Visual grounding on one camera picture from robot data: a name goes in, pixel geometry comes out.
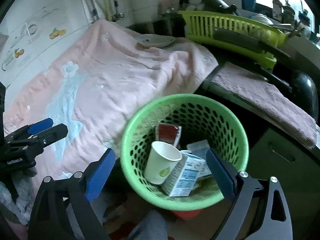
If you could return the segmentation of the white paper cup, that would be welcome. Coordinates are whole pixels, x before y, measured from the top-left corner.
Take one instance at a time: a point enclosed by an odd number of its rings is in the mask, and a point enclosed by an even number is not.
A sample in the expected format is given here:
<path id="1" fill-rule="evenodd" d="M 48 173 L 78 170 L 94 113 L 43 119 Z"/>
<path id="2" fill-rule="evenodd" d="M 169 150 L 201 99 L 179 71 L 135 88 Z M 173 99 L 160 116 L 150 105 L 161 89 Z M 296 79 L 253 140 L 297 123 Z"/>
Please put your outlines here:
<path id="1" fill-rule="evenodd" d="M 174 146 L 154 141 L 144 171 L 144 178 L 155 185 L 161 185 L 182 159 L 181 152 Z"/>

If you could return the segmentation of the lime green dish rack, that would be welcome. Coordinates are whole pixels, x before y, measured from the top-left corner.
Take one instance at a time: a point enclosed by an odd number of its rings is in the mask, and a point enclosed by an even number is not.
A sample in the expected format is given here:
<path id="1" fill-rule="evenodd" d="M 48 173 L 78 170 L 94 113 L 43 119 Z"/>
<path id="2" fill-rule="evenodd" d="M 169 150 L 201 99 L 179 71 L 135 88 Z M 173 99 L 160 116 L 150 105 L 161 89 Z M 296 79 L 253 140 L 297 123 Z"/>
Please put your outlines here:
<path id="1" fill-rule="evenodd" d="M 186 38 L 228 49 L 272 70 L 278 47 L 287 41 L 280 30 L 244 17 L 209 11 L 179 11 Z"/>

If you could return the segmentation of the green plastic trash basket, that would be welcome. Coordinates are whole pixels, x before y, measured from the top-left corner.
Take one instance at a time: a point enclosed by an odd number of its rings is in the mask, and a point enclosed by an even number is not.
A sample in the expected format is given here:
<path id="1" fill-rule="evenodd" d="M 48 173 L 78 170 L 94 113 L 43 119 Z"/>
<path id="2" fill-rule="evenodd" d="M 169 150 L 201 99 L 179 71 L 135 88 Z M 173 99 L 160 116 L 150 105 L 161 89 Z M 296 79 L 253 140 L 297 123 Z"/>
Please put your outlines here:
<path id="1" fill-rule="evenodd" d="M 221 159 L 244 171 L 249 159 L 246 132 L 239 119 L 223 104 L 195 94 L 176 94 L 142 107 L 130 120 L 122 139 L 121 168 L 135 192 L 156 207 L 194 211 L 215 205 L 223 195 L 207 167 L 188 196 L 171 197 L 164 188 L 148 182 L 144 171 L 151 144 L 160 125 L 181 128 L 178 148 L 184 154 L 206 158 L 211 148 Z"/>

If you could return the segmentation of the pink towel table cover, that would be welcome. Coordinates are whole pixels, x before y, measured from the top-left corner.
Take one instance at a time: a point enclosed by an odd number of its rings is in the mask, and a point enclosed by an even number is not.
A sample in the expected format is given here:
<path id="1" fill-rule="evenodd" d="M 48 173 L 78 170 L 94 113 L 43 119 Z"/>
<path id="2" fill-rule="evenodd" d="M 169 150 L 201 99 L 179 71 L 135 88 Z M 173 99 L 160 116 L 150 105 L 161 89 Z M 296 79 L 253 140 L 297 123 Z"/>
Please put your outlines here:
<path id="1" fill-rule="evenodd" d="M 99 20 L 30 80 L 4 113 L 5 131 L 51 118 L 68 134 L 36 158 L 39 186 L 46 176 L 68 178 L 112 148 L 133 115 L 158 98 L 195 92 L 217 67 L 212 53 L 186 38 L 167 48 L 144 48 L 137 33 Z"/>

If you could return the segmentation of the grey trouser leg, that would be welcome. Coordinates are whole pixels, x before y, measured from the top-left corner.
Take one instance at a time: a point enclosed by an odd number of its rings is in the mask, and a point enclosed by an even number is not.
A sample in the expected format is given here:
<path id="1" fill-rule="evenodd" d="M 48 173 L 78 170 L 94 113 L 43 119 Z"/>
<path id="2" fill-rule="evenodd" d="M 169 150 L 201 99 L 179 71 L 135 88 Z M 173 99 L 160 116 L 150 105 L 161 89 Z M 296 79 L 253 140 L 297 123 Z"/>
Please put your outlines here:
<path id="1" fill-rule="evenodd" d="M 90 203 L 110 239 L 167 239 L 168 224 L 136 194 L 120 199 L 103 193 Z"/>

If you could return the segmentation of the red plastic stool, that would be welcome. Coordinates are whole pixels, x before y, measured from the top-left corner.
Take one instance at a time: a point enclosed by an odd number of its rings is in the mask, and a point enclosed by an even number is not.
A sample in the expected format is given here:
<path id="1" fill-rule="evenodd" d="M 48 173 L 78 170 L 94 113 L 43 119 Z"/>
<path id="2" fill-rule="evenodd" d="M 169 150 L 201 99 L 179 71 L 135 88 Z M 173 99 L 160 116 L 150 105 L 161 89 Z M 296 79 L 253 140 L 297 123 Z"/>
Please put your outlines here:
<path id="1" fill-rule="evenodd" d="M 194 211 L 172 211 L 172 213 L 177 216 L 181 220 L 191 220 L 196 218 L 202 210 L 194 210 Z"/>

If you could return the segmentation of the metal pot in rack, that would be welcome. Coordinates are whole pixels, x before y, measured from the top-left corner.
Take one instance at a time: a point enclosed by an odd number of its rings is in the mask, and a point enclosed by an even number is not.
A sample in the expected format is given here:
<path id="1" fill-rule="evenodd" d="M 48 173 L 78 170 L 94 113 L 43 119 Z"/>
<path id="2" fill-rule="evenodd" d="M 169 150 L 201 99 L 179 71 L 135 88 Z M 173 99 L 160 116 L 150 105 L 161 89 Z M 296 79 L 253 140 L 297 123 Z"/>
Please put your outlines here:
<path id="1" fill-rule="evenodd" d="M 204 0 L 204 11 L 234 14 L 237 11 L 237 7 L 234 4 L 228 5 L 223 0 Z"/>

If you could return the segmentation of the white ceramic dish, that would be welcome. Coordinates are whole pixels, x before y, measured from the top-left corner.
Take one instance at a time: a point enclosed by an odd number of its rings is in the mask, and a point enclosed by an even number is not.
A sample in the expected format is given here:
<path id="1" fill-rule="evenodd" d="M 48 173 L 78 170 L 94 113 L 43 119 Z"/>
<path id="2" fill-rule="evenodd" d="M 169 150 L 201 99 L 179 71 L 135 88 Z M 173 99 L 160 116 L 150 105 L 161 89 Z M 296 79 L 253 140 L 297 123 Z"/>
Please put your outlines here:
<path id="1" fill-rule="evenodd" d="M 176 40 L 176 38 L 172 36 L 163 36 L 156 34 L 142 34 L 136 36 L 135 39 L 137 40 L 138 44 L 142 45 L 145 48 L 165 48 L 173 44 Z"/>

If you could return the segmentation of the mauve dish towel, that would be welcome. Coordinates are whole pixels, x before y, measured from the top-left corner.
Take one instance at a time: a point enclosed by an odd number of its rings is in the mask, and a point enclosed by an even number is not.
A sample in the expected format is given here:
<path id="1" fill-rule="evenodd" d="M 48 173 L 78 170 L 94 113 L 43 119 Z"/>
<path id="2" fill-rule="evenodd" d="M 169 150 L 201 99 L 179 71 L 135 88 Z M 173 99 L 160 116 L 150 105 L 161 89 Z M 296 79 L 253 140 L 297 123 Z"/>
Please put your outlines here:
<path id="1" fill-rule="evenodd" d="M 304 147 L 311 150 L 316 146 L 315 119 L 257 74 L 226 62 L 214 74 L 212 84 L 261 111 Z"/>

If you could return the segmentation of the red pouch drink bottle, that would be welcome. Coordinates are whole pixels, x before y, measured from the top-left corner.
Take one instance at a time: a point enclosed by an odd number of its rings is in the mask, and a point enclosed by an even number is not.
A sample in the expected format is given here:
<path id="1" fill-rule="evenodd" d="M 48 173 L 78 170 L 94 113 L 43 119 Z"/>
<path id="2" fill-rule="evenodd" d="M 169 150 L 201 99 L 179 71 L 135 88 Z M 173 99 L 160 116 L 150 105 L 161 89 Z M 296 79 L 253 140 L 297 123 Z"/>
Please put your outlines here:
<path id="1" fill-rule="evenodd" d="M 178 146 L 182 127 L 174 124 L 159 123 L 155 128 L 156 141 L 166 142 L 174 147 Z"/>

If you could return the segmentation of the white blue milk carton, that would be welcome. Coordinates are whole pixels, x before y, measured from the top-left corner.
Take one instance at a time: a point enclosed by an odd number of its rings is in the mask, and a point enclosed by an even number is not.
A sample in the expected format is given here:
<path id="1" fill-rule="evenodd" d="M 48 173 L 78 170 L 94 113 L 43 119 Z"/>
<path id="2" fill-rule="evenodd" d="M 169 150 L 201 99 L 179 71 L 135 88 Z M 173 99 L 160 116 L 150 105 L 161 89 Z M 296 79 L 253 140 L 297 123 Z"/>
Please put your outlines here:
<path id="1" fill-rule="evenodd" d="M 204 165 L 204 160 L 190 151 L 180 152 L 182 159 L 162 184 L 162 190 L 169 197 L 189 196 Z"/>

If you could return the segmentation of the black kettle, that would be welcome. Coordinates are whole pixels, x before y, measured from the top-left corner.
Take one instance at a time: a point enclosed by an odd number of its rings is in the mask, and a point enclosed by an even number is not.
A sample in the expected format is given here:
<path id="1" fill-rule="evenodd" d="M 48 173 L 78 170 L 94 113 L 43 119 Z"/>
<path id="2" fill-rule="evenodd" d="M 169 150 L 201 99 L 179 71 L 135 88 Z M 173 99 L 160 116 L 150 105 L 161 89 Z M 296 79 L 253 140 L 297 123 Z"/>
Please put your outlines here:
<path id="1" fill-rule="evenodd" d="M 313 79 L 304 72 L 296 71 L 294 79 L 294 94 L 296 105 L 303 109 L 314 120 L 318 121 L 318 94 Z"/>

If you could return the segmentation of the metal water pipe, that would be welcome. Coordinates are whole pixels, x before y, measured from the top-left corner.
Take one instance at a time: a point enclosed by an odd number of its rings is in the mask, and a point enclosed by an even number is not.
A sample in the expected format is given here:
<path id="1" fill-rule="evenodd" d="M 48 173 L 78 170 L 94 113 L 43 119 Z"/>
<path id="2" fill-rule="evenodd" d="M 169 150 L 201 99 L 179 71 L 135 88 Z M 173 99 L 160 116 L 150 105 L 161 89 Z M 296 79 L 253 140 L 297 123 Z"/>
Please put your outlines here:
<path id="1" fill-rule="evenodd" d="M 89 0 L 89 2 L 90 2 L 90 5 L 91 5 L 91 7 L 92 7 L 91 14 L 92 14 L 92 19 L 93 19 L 93 23 L 94 23 L 94 22 L 96 22 L 97 20 L 99 20 L 100 17 L 99 17 L 97 8 L 96 8 L 96 6 L 95 6 L 94 0 Z"/>

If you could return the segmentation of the black knife block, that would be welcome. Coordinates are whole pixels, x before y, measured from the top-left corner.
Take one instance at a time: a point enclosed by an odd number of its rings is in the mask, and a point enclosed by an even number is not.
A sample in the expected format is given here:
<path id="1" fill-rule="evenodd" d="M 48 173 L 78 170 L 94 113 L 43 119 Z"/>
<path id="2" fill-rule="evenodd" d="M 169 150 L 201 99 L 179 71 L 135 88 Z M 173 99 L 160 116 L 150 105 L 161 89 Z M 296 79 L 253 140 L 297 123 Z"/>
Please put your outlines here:
<path id="1" fill-rule="evenodd" d="M 158 20 L 152 23 L 153 32 L 157 35 L 185 37 L 186 23 L 179 11 L 201 9 L 203 0 L 200 4 L 190 4 L 190 0 L 179 0 L 178 10 L 173 7 L 167 7 L 165 12 L 161 13 Z"/>

